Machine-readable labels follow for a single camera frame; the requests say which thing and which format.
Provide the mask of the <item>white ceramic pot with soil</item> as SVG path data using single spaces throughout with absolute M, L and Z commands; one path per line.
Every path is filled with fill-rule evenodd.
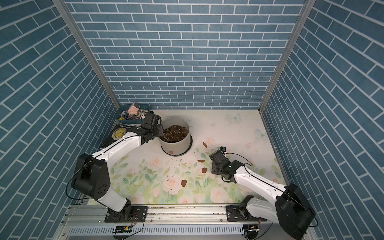
M 191 136 L 189 124 L 181 118 L 168 118 L 162 122 L 164 136 L 159 139 L 167 143 L 177 143 Z

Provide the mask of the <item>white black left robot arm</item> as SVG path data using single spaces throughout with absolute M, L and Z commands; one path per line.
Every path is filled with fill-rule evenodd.
M 146 113 L 141 125 L 128 126 L 119 140 L 91 155 L 78 157 L 71 179 L 72 188 L 117 214 L 129 214 L 131 203 L 111 186 L 110 170 L 124 155 L 161 136 L 161 117 L 153 112 Z

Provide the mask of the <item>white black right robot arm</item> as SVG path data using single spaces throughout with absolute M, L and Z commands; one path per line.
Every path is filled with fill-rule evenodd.
M 295 240 L 301 240 L 316 220 L 315 210 L 302 190 L 295 184 L 284 186 L 256 174 L 249 162 L 230 161 L 224 150 L 221 148 L 210 155 L 212 173 L 220 175 L 224 182 L 246 187 L 266 200 L 262 202 L 252 195 L 246 196 L 238 206 L 242 220 L 270 220 Z

